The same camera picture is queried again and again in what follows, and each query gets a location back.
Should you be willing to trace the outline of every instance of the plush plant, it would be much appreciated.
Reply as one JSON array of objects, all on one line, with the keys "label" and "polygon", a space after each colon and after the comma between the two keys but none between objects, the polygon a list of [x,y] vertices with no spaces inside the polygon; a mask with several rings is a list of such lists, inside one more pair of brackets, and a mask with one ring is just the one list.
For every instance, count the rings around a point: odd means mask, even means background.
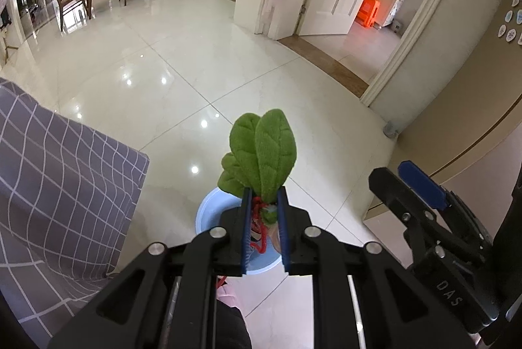
[{"label": "plush plant", "polygon": [[218,187],[238,198],[245,187],[252,188],[263,203],[263,223],[275,224],[277,212],[271,205],[297,158],[296,141],[283,111],[269,110],[261,118],[241,115],[230,131],[230,149],[221,161],[224,171]]}]

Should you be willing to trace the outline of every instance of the wooden threshold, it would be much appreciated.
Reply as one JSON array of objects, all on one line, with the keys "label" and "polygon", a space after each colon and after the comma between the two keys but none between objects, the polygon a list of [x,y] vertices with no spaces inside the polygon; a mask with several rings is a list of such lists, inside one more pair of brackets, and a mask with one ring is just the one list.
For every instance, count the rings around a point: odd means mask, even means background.
[{"label": "wooden threshold", "polygon": [[326,72],[335,81],[351,91],[357,97],[361,98],[368,88],[368,84],[352,71],[347,69],[342,63],[339,63],[324,51],[319,50],[313,44],[310,44],[298,35],[281,38],[279,42],[289,49],[292,49],[299,56],[304,57],[310,63],[313,63],[322,71]]}]

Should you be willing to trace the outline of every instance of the door frame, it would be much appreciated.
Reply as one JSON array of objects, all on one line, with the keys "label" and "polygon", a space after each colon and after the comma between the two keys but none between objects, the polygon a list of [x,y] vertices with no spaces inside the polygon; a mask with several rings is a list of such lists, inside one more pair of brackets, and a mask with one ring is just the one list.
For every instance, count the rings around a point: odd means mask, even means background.
[{"label": "door frame", "polygon": [[384,64],[382,71],[377,74],[375,79],[362,95],[361,103],[363,105],[370,106],[377,95],[383,90],[385,85],[395,74],[397,69],[399,69],[404,59],[426,28],[426,25],[431,20],[440,1],[441,0],[423,0],[419,10],[413,17],[413,20],[406,29],[406,32],[403,34],[399,45],[395,48]]}]

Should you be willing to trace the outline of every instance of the white tile floor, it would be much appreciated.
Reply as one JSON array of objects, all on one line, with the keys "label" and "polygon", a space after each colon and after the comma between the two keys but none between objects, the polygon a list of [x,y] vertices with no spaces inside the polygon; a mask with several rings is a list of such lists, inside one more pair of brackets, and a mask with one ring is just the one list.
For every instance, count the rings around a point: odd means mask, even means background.
[{"label": "white tile floor", "polygon": [[366,84],[382,71],[399,45],[400,36],[388,27],[377,30],[354,22],[346,35],[309,35],[306,41],[342,63]]},{"label": "white tile floor", "polygon": [[[92,21],[79,8],[66,17],[67,32],[56,21],[45,25],[1,74],[150,157],[120,266],[149,242],[194,237],[233,121],[274,107],[296,135],[290,202],[343,241],[374,238],[361,223],[372,199],[367,175],[387,164],[393,143],[356,96],[280,43],[234,25],[229,0],[93,3]],[[254,348],[313,346],[310,278],[287,277],[279,265],[231,282]]]}]

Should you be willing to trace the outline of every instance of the purple checkered fabric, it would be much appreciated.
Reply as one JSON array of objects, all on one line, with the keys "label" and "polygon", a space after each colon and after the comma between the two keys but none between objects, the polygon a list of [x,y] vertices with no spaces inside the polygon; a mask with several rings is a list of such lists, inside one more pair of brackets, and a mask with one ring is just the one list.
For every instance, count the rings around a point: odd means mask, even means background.
[{"label": "purple checkered fabric", "polygon": [[45,348],[108,281],[149,159],[0,79],[0,291]]}]

